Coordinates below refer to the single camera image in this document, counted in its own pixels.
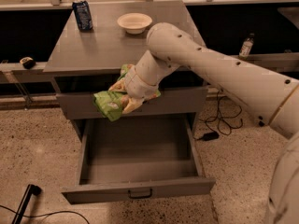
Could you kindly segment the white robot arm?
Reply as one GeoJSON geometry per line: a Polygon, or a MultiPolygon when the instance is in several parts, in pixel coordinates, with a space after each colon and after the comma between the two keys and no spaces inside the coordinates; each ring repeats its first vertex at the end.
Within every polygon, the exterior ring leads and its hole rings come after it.
{"type": "Polygon", "coordinates": [[[264,224],[299,224],[299,80],[202,47],[165,22],[149,29],[147,45],[138,64],[111,87],[128,94],[123,112],[142,106],[177,67],[191,69],[288,139],[272,177],[264,224]]]}

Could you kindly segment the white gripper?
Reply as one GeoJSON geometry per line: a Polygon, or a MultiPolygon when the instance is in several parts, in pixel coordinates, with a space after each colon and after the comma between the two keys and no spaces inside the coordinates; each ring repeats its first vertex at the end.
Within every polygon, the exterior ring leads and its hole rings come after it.
{"type": "Polygon", "coordinates": [[[109,91],[127,92],[121,98],[122,113],[129,114],[143,105],[143,99],[152,99],[159,95],[158,87],[143,81],[132,66],[124,78],[119,79],[109,91]]]}

